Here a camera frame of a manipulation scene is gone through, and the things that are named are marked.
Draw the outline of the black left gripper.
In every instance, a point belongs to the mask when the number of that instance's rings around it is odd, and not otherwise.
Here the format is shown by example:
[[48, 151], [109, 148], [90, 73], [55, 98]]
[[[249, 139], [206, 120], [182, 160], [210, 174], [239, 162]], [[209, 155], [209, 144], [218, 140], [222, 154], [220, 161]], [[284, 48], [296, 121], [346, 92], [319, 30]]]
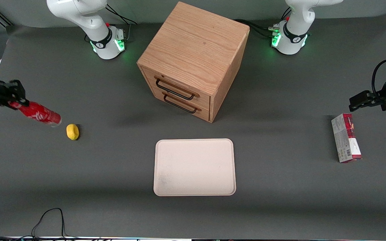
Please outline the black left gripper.
[[371, 101], [370, 91], [362, 91], [349, 99], [349, 111], [354, 112], [359, 108], [380, 106], [382, 111], [386, 111], [386, 82], [380, 91], [376, 91], [376, 74], [372, 75], [371, 87], [373, 98]]

